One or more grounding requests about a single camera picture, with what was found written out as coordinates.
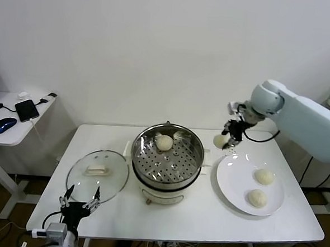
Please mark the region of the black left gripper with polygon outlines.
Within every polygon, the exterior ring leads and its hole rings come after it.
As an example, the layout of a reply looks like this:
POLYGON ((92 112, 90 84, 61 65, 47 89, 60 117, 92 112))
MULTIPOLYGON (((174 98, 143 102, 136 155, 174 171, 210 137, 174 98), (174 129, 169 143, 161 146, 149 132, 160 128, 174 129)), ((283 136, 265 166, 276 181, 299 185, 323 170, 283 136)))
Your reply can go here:
POLYGON ((74 190, 74 185, 68 188, 63 197, 59 198, 60 211, 63 215, 62 222, 67 225, 68 231, 77 231, 77 227, 82 218, 86 218, 90 215, 90 212, 94 212, 100 205, 100 187, 97 188, 93 198, 85 202, 70 202, 69 198, 74 190))

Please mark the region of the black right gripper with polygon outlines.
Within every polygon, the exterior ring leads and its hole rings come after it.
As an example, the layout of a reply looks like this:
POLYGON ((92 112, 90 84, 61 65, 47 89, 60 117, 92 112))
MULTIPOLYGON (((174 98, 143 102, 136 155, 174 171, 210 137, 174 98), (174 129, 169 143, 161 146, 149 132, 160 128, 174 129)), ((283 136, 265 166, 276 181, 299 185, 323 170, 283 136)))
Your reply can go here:
POLYGON ((243 140, 243 133, 248 129, 248 123, 240 120, 229 120, 224 124, 221 134, 224 135, 224 144, 222 149, 231 149, 236 147, 243 140))

